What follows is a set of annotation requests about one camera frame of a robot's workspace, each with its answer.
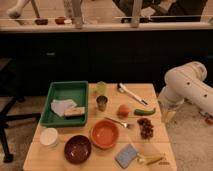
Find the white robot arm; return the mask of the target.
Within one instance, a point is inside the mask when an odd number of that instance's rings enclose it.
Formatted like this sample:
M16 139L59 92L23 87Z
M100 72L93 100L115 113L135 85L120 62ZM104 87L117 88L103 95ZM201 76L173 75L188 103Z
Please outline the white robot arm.
M187 99L197 105L208 124L213 124L213 88L204 83L205 66L197 61L168 70L158 96L162 121L169 122Z

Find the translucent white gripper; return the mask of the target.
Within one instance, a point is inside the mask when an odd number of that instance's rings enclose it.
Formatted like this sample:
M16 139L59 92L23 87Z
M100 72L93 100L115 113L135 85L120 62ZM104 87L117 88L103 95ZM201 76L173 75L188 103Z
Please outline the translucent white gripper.
M160 100L159 106L161 110L161 121L163 123L168 123L175 116L181 104L167 103L166 101Z

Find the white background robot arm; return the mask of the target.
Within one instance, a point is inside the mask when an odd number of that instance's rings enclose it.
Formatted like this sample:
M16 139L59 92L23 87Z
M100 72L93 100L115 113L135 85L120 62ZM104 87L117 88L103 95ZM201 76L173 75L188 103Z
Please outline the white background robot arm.
M12 19L19 18L23 9L30 1L31 0L17 0L16 4L7 10L7 15Z

